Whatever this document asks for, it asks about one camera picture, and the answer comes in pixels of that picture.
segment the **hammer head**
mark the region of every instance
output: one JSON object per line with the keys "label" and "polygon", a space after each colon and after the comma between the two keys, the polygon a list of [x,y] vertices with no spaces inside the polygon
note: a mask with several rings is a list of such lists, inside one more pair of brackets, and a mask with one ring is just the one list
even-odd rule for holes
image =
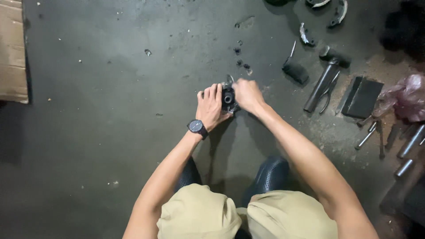
{"label": "hammer head", "polygon": [[319,57],[322,60],[330,61],[332,59],[335,59],[339,62],[339,66],[343,68],[350,67],[351,64],[351,57],[341,54],[337,52],[334,49],[331,49],[329,46],[323,47],[323,49],[319,53]]}

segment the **black perforated shoe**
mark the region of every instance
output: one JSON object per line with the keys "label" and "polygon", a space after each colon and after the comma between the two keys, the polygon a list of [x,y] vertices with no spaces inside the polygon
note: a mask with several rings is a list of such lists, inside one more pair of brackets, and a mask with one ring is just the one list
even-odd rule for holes
{"label": "black perforated shoe", "polygon": [[251,197],[274,190],[285,190],[289,174],[289,163],[280,156],[269,156],[260,165],[254,182],[245,190],[242,207],[248,206]]}
{"label": "black perforated shoe", "polygon": [[201,176],[196,168],[195,161],[190,157],[183,168],[183,171],[178,178],[174,192],[176,193],[180,188],[191,185],[193,183],[202,185]]}

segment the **left hand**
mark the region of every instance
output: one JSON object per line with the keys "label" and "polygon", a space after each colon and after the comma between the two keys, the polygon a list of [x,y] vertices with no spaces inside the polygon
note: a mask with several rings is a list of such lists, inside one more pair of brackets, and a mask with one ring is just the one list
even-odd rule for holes
{"label": "left hand", "polygon": [[233,116],[232,113],[221,113],[221,94],[223,88],[221,84],[213,84],[204,91],[198,92],[198,109],[196,110],[196,119],[202,121],[202,124],[210,132],[219,123]]}

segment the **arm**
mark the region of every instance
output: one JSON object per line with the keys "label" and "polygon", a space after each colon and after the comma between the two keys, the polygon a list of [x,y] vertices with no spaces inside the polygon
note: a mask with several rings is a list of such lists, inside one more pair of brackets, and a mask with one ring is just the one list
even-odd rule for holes
{"label": "arm", "polygon": [[[221,91],[221,85],[214,84],[205,91],[198,92],[196,119],[202,121],[208,132],[232,116],[221,114]],[[158,165],[134,204],[123,239],[157,238],[156,222],[161,216],[161,207],[172,196],[174,185],[201,140],[200,134],[186,132],[177,146]]]}
{"label": "arm", "polygon": [[301,177],[317,194],[326,213],[337,222],[338,237],[377,239],[355,192],[331,161],[264,102],[254,81],[239,79],[233,88],[239,105],[273,133]]}

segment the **khaki shorts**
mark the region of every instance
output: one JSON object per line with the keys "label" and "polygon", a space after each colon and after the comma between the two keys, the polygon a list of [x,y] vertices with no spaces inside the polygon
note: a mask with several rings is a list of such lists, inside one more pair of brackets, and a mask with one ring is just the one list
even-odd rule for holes
{"label": "khaki shorts", "polygon": [[253,239],[338,238],[336,222],[304,193],[271,191],[236,209],[232,199],[198,184],[174,194],[156,225],[159,239],[232,239],[241,225]]}

